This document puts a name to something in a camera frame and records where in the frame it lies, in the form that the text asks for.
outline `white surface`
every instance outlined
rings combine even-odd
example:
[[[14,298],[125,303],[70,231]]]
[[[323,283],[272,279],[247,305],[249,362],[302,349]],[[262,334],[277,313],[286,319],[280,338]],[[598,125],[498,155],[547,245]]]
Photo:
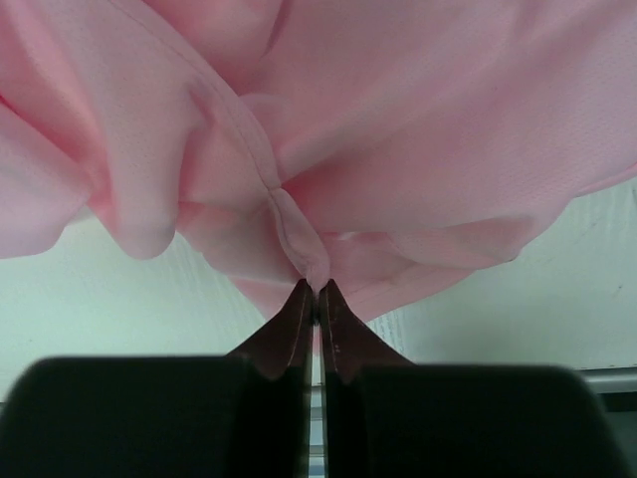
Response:
[[[633,187],[576,199],[513,263],[372,327],[419,361],[636,365]],[[0,261],[0,401],[42,357],[223,353],[262,322],[180,237],[137,262],[85,219],[45,254]]]

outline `pink cloth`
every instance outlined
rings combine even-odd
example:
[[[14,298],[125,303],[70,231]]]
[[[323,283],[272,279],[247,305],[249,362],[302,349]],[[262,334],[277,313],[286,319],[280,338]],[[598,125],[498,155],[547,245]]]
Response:
[[[0,0],[0,257],[88,204],[372,318],[637,172],[637,1]]]

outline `wrinkled fabric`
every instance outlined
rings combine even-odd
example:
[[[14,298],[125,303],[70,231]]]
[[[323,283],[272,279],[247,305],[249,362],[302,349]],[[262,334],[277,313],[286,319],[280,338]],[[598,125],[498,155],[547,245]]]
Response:
[[[637,172],[635,0],[0,0],[0,257],[88,205],[373,318]]]

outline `pink fabric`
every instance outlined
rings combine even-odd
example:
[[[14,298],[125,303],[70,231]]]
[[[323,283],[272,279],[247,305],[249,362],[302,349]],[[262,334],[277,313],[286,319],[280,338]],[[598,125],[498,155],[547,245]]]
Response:
[[[0,0],[0,257],[88,204],[372,318],[637,172],[635,0]]]

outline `pink garment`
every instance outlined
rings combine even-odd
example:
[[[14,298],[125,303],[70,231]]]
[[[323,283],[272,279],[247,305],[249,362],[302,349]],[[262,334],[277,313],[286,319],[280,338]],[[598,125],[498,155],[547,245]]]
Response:
[[[0,0],[0,102],[0,257],[88,204],[369,319],[637,172],[637,1]]]

